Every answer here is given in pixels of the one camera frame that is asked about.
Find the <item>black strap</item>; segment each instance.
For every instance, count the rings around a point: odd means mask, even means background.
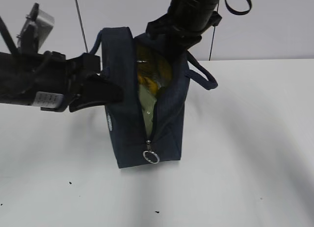
[[[194,58],[194,56],[190,52],[187,51],[186,55],[188,62],[190,62],[199,71],[201,71],[207,79],[191,69],[187,69],[187,71],[185,72],[185,76],[194,80],[195,82],[203,86],[206,90],[216,88],[218,86],[216,79],[202,65],[200,65],[200,63]]]
[[[101,31],[98,33],[97,38],[96,38],[96,41],[95,41],[95,44],[94,44],[92,50],[89,52],[90,54],[96,54],[96,52],[98,51],[99,46],[100,46],[100,44],[101,44],[101,42],[102,42],[102,32],[103,32],[103,31],[101,30]]]
[[[227,9],[228,9],[232,14],[234,14],[234,15],[246,15],[246,14],[249,13],[249,12],[251,11],[251,9],[252,9],[252,1],[251,1],[251,0],[246,0],[246,1],[247,1],[247,3],[249,4],[249,9],[246,10],[246,11],[237,11],[237,10],[232,9],[232,8],[229,6],[227,0],[225,0],[225,4],[226,4]]]
[[[16,59],[20,58],[20,52],[16,48],[16,46],[12,40],[12,37],[11,37],[5,23],[1,19],[1,17],[0,17],[0,34],[2,35],[4,42],[5,42],[6,46],[8,47],[9,51],[11,52],[12,56]]]

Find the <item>navy blue bag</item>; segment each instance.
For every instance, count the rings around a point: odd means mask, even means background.
[[[105,107],[119,168],[180,160],[184,102],[190,79],[207,90],[217,87],[216,80],[189,52],[169,59],[172,80],[155,104],[153,130],[148,137],[138,96],[136,42],[165,55],[165,40],[163,36],[150,40],[146,34],[133,38],[128,27],[104,28],[99,38],[102,42],[103,75],[124,90],[123,102]],[[188,62],[207,79],[190,70]]]

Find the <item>label sticker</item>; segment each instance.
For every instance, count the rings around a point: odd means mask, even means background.
[[[58,108],[63,101],[63,94],[39,91],[32,106],[42,108]]]
[[[112,121],[110,115],[107,113],[107,122],[108,122],[108,128],[110,131],[112,131]]]

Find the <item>zipper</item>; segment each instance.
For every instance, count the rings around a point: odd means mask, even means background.
[[[158,68],[158,61],[155,61],[155,65]],[[154,106],[154,111],[153,111],[153,128],[152,128],[152,133],[149,137],[150,141],[153,141],[155,133],[157,131],[157,107],[158,107],[158,103],[160,102],[161,99],[163,99],[163,97],[165,97],[166,93],[169,91],[170,85],[172,84],[173,81],[173,77],[174,77],[174,72],[172,71],[172,79],[171,82],[169,83],[169,85],[167,86],[165,92],[163,94],[161,94],[159,96],[159,99],[156,101],[155,106]]]
[[[138,96],[139,85],[138,85],[138,77],[137,77],[138,63],[145,63],[145,62],[137,60],[136,41],[133,39],[132,43],[133,43],[133,51],[135,53],[135,58],[134,58],[134,82],[135,82],[135,94],[136,94],[135,98],[136,98],[136,104],[137,104],[138,113],[139,113],[140,124],[141,124],[141,127],[142,127],[143,137],[144,137],[146,148],[147,148],[147,150],[143,152],[143,157],[148,162],[153,163],[153,164],[157,164],[157,163],[160,162],[160,158],[159,158],[159,156],[155,152],[152,151],[152,145],[151,145],[152,139],[154,137],[154,133],[155,133],[155,130],[156,130],[156,105],[157,105],[157,102],[155,103],[154,111],[153,111],[153,129],[152,129],[151,135],[148,138],[147,131],[146,131],[146,128],[145,128],[145,122],[144,122],[142,106],[141,106],[141,102],[140,102],[139,96]],[[156,162],[150,160],[147,157],[147,154],[149,154],[149,153],[151,155],[155,156]]]

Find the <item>metal ring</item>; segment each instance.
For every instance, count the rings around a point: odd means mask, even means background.
[[[150,153],[150,154],[154,155],[155,158],[157,159],[157,162],[153,162],[152,160],[150,160],[150,159],[146,156],[146,153]],[[153,163],[153,164],[157,164],[157,163],[160,162],[159,156],[157,155],[157,153],[155,153],[155,152],[153,152],[153,151],[144,151],[144,152],[143,152],[143,157],[144,157],[148,162]]]

